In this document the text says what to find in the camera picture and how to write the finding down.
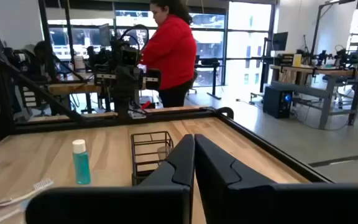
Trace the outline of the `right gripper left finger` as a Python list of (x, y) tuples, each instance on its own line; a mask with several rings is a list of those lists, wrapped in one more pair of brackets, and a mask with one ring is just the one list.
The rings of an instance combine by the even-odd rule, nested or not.
[(185, 135), (133, 187), (60, 187), (30, 200), (26, 223), (191, 223), (195, 140)]

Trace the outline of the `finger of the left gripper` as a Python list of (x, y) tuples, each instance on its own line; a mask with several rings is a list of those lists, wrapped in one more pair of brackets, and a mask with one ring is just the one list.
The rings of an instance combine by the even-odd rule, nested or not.
[(128, 73), (126, 67), (117, 67), (116, 69), (116, 86), (115, 86), (115, 99), (124, 99), (128, 97)]
[(142, 69), (139, 67), (129, 67), (130, 96), (132, 100), (139, 99), (139, 87), (141, 86)]

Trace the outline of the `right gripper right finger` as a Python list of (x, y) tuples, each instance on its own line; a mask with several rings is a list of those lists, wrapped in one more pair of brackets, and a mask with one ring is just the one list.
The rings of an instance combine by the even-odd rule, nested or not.
[(358, 223), (358, 184), (278, 184), (201, 134), (195, 171), (208, 223)]

